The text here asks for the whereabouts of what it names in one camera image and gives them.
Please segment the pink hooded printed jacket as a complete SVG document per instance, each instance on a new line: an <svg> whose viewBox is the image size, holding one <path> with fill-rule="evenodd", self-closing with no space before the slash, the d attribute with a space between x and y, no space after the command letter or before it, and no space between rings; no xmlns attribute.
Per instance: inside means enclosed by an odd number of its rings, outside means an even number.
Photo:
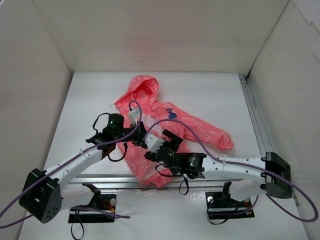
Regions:
<svg viewBox="0 0 320 240"><path fill-rule="evenodd" d="M116 102L115 106L119 113L123 115L124 126L129 127L131 121L127 118L130 107L135 108L137 101L142 108L142 122L146 129L159 122L151 129L151 134L156 137L165 138L162 135L164 129L169 130L180 138L196 142L199 138L203 143L208 143L219 150L230 151L234 143L231 136L222 129L219 129L204 120L190 115L171 102L159 102L159 83L157 79L150 75L135 76L129 83L127 92ZM168 177L169 170L162 169L160 173L155 170L156 162L147 160L144 155L146 149L128 144L128 153L125 156L132 173L142 184L155 184L161 188L171 181Z"/></svg>

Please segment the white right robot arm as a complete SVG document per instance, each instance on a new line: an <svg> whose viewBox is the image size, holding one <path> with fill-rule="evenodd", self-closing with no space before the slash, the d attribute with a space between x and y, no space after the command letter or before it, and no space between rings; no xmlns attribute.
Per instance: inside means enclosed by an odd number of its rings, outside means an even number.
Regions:
<svg viewBox="0 0 320 240"><path fill-rule="evenodd" d="M291 166L275 152L255 158L223 158L214 161L204 153L178 152L182 138L168 130L169 141L148 133L143 142L144 157L170 171L169 177L225 179L221 200L227 206L249 197L267 194L273 198L292 198Z"/></svg>

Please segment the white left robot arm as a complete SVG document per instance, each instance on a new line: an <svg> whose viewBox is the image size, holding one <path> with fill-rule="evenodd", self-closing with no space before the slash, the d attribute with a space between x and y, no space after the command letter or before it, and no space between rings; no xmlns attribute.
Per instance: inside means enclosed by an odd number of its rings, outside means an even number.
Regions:
<svg viewBox="0 0 320 240"><path fill-rule="evenodd" d="M67 186L88 167L107 158L117 143L123 143L125 147L132 143L147 148L143 140L147 131L142 122L141 110L131 110L128 118L130 126L124 127L123 115L110 114L107 126L87 139L84 149L53 167L32 170L26 178L19 205L43 224L53 220L65 209L96 209L102 200L101 191L97 187L91 183L82 183L76 188Z"/></svg>

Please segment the front aluminium rail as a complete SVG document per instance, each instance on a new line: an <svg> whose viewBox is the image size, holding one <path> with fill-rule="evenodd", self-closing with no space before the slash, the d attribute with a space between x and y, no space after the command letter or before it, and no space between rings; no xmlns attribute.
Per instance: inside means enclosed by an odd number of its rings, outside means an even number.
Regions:
<svg viewBox="0 0 320 240"><path fill-rule="evenodd" d="M229 180L226 178L216 179L194 179L188 180L189 187L192 189L216 189L222 188L224 183ZM103 191L120 190L157 190L154 183L144 184L133 175L101 175L101 174L80 174L75 177L66 188L79 187L82 184L91 184Z"/></svg>

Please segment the aluminium rail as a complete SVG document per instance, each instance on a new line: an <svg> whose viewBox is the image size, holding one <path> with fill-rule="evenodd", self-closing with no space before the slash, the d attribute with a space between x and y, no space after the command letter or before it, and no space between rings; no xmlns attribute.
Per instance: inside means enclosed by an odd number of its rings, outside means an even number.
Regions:
<svg viewBox="0 0 320 240"><path fill-rule="evenodd" d="M216 179L194 179L188 180L189 187L192 189L216 189L222 188L224 183L229 180L226 178ZM91 184L103 191L120 190L157 190L154 183L144 184L133 175L101 175L101 174L80 174L75 177L66 188L79 187L82 184Z"/></svg>
<svg viewBox="0 0 320 240"><path fill-rule="evenodd" d="M261 111L248 83L248 79L244 75L239 75L239 80L261 154L261 159L263 161L262 165L265 166L268 171L274 172L275 174L291 182L291 166L274 150L262 118ZM266 187L266 194L269 197L290 199L295 196L294 188L290 184L283 182L283 180L265 173L262 175L262 178L266 180L266 183L264 183L263 186Z"/></svg>

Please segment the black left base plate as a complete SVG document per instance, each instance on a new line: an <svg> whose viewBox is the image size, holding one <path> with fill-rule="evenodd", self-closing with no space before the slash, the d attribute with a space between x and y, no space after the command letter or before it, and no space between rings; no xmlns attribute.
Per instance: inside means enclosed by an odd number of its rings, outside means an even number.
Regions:
<svg viewBox="0 0 320 240"><path fill-rule="evenodd" d="M114 193L102 194L100 200L96 200L84 208L100 210L107 213L115 213L117 204L117 195ZM101 212L89 210L70 210L68 215L68 223L96 224L96 223L114 223L115 217L103 214Z"/></svg>

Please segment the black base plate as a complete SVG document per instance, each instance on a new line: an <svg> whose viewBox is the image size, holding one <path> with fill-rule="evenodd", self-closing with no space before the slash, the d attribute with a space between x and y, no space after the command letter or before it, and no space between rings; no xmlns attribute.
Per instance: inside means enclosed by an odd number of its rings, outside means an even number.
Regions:
<svg viewBox="0 0 320 240"><path fill-rule="evenodd" d="M243 201L230 197L223 198L223 193L218 191L206 191L206 217L213 225L226 223L228 220L254 218L253 207L258 199L246 198Z"/></svg>
<svg viewBox="0 0 320 240"><path fill-rule="evenodd" d="M100 200L96 200L84 208L100 210L107 213L115 213L117 204L117 195L114 193L102 194ZM70 210L68 215L68 223L96 224L96 223L114 223L115 217L103 214L101 212L89 210Z"/></svg>

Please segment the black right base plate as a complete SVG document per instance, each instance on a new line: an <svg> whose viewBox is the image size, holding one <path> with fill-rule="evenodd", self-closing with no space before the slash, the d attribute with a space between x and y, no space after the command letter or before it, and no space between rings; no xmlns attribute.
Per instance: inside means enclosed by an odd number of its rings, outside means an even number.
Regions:
<svg viewBox="0 0 320 240"><path fill-rule="evenodd" d="M206 217L213 225L226 223L228 220L254 218L253 207L258 199L246 198L243 201L230 197L223 198L223 193L218 191L206 191Z"/></svg>

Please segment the right side aluminium rail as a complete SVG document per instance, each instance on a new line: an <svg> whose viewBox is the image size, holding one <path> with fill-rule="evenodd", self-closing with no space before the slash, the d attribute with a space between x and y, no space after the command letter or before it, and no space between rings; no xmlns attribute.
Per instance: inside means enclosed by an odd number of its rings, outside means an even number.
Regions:
<svg viewBox="0 0 320 240"><path fill-rule="evenodd" d="M274 172L275 174L291 182L291 166L274 150L262 118L261 111L248 83L248 79L244 75L239 75L239 80L261 154L261 159L263 161L262 165L265 166L268 171ZM262 178L266 180L266 183L264 183L263 186L266 187L266 194L269 197L290 199L295 196L294 188L290 184L283 182L283 180L265 173L262 175Z"/></svg>

